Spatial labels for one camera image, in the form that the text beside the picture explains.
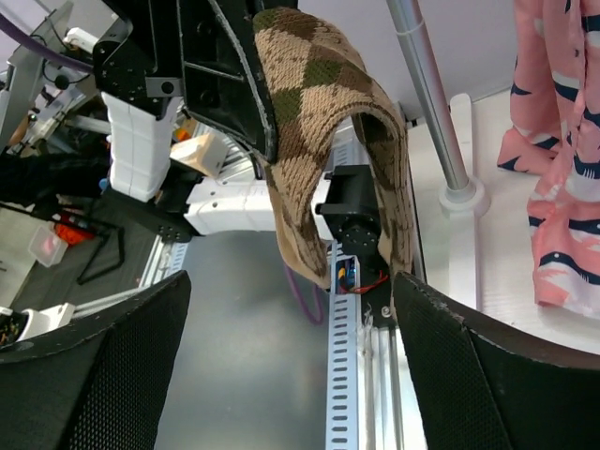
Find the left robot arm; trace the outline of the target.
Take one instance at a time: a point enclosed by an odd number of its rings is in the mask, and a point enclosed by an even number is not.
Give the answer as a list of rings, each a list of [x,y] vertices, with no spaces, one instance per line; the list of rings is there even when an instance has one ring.
[[[93,48],[108,110],[107,196],[168,243],[276,228],[263,162],[274,161],[275,112],[252,30],[273,1],[113,1],[117,18]],[[178,109],[220,132],[246,163],[205,169],[172,160]]]

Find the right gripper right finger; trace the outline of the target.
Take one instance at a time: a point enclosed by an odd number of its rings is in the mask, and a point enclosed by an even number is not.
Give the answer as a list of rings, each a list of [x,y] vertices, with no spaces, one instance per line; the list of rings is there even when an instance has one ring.
[[[599,357],[522,332],[410,274],[397,322],[430,449],[596,449]]]

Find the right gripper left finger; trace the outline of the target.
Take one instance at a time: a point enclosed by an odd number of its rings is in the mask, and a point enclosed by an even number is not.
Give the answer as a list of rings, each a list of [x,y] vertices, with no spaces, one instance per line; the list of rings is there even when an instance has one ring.
[[[2,448],[153,448],[190,293],[179,271],[3,349]]]

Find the brown argyle sock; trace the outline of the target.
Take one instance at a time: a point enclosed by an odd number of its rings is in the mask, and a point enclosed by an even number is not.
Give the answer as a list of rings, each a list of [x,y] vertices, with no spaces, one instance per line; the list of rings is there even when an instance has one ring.
[[[363,60],[333,24],[275,7],[253,19],[277,125],[277,161],[263,170],[284,262],[327,289],[326,245],[311,202],[338,126],[351,119],[374,176],[382,231],[377,249],[392,274],[413,262],[413,213],[404,120]]]

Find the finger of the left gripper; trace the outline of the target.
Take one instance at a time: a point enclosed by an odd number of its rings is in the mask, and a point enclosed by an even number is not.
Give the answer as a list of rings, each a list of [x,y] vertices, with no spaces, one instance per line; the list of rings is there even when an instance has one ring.
[[[296,1],[179,1],[177,20],[184,97],[191,115],[268,162],[277,160],[278,131],[253,18]]]

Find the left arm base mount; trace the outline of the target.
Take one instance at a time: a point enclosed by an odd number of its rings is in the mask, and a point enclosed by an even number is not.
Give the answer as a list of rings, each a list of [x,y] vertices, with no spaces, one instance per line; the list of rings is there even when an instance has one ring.
[[[382,226],[368,165],[337,166],[325,175],[329,189],[315,212],[347,258],[334,269],[337,294],[368,293],[389,279],[378,244]]]

